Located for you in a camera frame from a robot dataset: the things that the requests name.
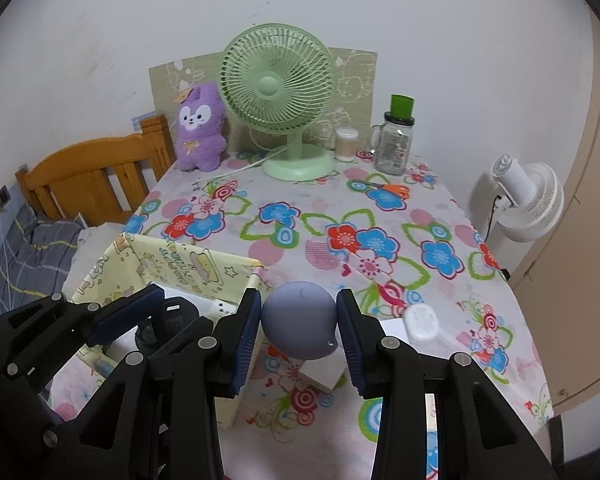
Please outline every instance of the wooden bed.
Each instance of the wooden bed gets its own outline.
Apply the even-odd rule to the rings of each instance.
[[[19,170],[16,179],[25,199],[54,221],[82,213],[93,226],[126,223],[148,194],[139,163],[147,160],[158,181],[175,161],[166,118],[140,125],[141,133],[86,140],[49,155],[28,172]],[[120,181],[131,211],[122,209],[107,168]]]

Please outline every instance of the glass jar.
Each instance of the glass jar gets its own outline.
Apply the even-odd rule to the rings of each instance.
[[[336,130],[335,156],[342,162],[356,160],[358,146],[358,131],[353,128],[338,128]]]
[[[374,167],[380,173],[402,175],[407,168],[413,118],[407,120],[384,114],[384,124],[371,127],[370,151],[374,154]]]

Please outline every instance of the plush toy face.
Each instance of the plush toy face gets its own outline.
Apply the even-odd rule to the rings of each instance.
[[[215,82],[195,86],[180,104],[178,126],[184,136],[206,137],[219,134],[224,120],[224,104]]]

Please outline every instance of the white fan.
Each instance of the white fan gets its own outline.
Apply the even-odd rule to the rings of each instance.
[[[507,238],[532,242],[558,223],[564,208],[564,190],[549,166],[521,166],[516,158],[503,155],[491,165],[491,176],[510,201],[497,219]]]

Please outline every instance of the floral tablecloth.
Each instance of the floral tablecloth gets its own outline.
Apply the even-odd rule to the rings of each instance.
[[[126,231],[251,256],[267,266],[268,287],[307,280],[334,296],[351,288],[362,311],[380,319],[426,302],[441,330],[416,349],[442,358],[471,354],[532,433],[545,423],[551,400],[516,298],[423,161],[414,157],[405,176],[387,177],[360,152],[311,182],[282,182],[261,168],[212,180],[260,157],[232,155],[209,174],[171,168]],[[220,432],[233,480],[370,477],[381,399],[363,400],[347,374],[333,395],[315,390],[299,379],[300,365],[271,345],[260,349],[236,422]],[[431,399],[427,406],[427,477],[434,478]]]

